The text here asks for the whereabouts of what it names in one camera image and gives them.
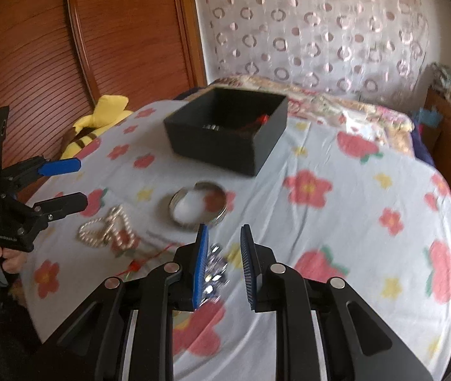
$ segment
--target bracelet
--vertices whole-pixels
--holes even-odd
[[[192,189],[194,189],[196,191],[204,191],[204,190],[216,191],[219,194],[221,194],[224,204],[223,204],[223,207],[219,210],[218,214],[215,217],[213,217],[212,219],[207,220],[207,221],[196,222],[196,223],[191,223],[191,222],[185,223],[185,222],[180,222],[179,220],[176,219],[176,217],[174,215],[176,206],[178,206],[178,203]],[[201,223],[206,224],[208,227],[213,227],[213,226],[219,224],[224,219],[226,214],[227,214],[227,199],[226,199],[225,191],[224,191],[224,189],[222,189],[222,187],[220,187],[219,185],[217,185],[216,183],[213,183],[213,182],[206,182],[206,181],[197,182],[193,188],[188,188],[188,187],[181,188],[174,194],[174,196],[171,198],[171,200],[169,202],[170,218],[178,226],[182,227],[183,229],[188,229],[190,231],[198,231]]]

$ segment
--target table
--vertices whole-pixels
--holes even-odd
[[[193,242],[195,233],[170,221],[168,200],[181,187],[211,180],[227,190],[229,212],[210,241],[224,248],[230,282],[218,302],[174,317],[175,379],[275,377],[275,317],[250,311],[243,281],[246,223],[258,244],[303,276],[346,278],[441,379],[451,356],[451,194],[440,174],[333,127],[289,118],[258,176],[247,178],[173,154],[162,121],[183,104],[145,106],[81,152],[79,173],[50,179],[31,199],[81,191],[90,201],[39,235],[22,272],[41,339],[133,258],[142,267],[130,279]],[[96,249],[76,239],[80,225],[116,204],[140,237],[137,248]],[[213,210],[216,197],[202,204]]]

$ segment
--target silver bolt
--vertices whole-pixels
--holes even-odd
[[[113,290],[120,286],[120,280],[114,277],[107,278],[104,285],[108,290]]]
[[[331,278],[330,285],[338,290],[343,290],[345,288],[345,281],[342,278]]]
[[[285,266],[282,264],[273,264],[270,266],[271,272],[275,274],[283,274],[285,272]]]
[[[168,274],[174,274],[180,270],[180,266],[176,262],[169,262],[163,267],[164,271]]]

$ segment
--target tablecloth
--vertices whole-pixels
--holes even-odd
[[[35,241],[22,272],[28,309],[44,341],[108,276],[136,258],[145,276],[195,240],[168,217],[170,196],[199,180],[227,190],[228,214],[211,242],[229,260],[218,302],[174,317],[174,379],[274,380],[275,317],[247,302],[240,228],[303,276],[342,276],[393,328],[434,379],[451,356],[451,194],[430,166],[298,118],[257,177],[175,155],[163,118],[184,104],[150,104],[81,151],[78,173],[51,178],[31,202],[81,191],[86,211],[54,222]],[[76,239],[84,222],[123,204],[140,239],[122,252]],[[216,210],[217,196],[202,204]]]

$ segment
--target yellow plush toy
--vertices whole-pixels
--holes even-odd
[[[63,137],[61,159],[74,157],[84,146],[89,145],[92,140],[131,115],[132,111],[125,110],[127,104],[128,98],[125,96],[111,96],[107,94],[101,96],[93,114],[77,120],[72,129]],[[85,128],[94,128],[95,130],[68,144]]]

